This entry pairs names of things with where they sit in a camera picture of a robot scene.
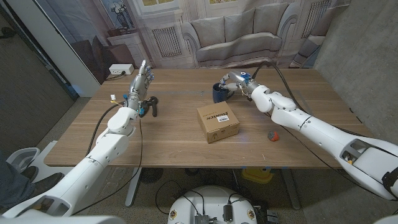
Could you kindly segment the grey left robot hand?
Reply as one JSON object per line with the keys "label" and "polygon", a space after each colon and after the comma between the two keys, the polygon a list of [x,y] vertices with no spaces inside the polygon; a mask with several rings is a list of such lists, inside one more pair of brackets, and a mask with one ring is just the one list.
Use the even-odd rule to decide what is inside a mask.
{"label": "grey left robot hand", "polygon": [[154,74],[151,72],[151,67],[148,67],[146,61],[143,60],[139,68],[139,73],[129,86],[129,93],[125,99],[124,107],[138,110],[140,103],[146,98],[147,89],[153,79]]}

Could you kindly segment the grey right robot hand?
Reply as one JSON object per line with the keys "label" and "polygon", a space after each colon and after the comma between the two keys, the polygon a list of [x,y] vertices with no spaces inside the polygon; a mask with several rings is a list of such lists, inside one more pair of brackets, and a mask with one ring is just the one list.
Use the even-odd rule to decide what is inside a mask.
{"label": "grey right robot hand", "polygon": [[259,84],[249,73],[232,71],[220,79],[218,86],[229,91],[240,89],[243,95],[249,96]]}

